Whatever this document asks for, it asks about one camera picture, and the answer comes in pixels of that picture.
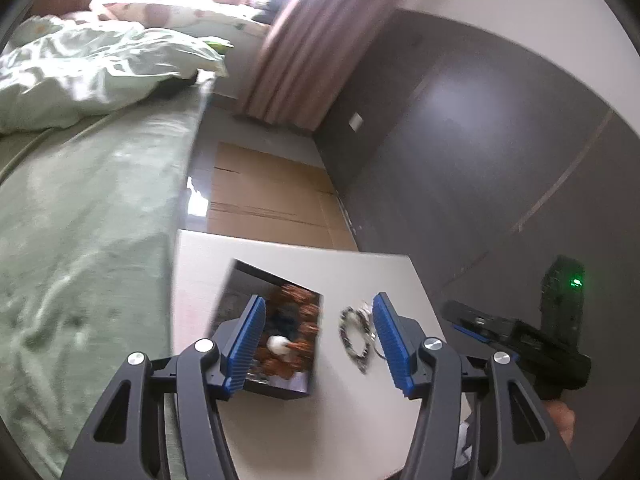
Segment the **person's right hand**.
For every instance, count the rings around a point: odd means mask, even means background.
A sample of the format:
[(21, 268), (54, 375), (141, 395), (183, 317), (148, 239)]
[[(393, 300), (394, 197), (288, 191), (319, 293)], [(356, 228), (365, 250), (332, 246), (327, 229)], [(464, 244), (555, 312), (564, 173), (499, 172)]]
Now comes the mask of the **person's right hand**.
[(556, 429), (569, 448), (573, 442), (575, 430), (575, 413), (561, 400), (544, 401)]

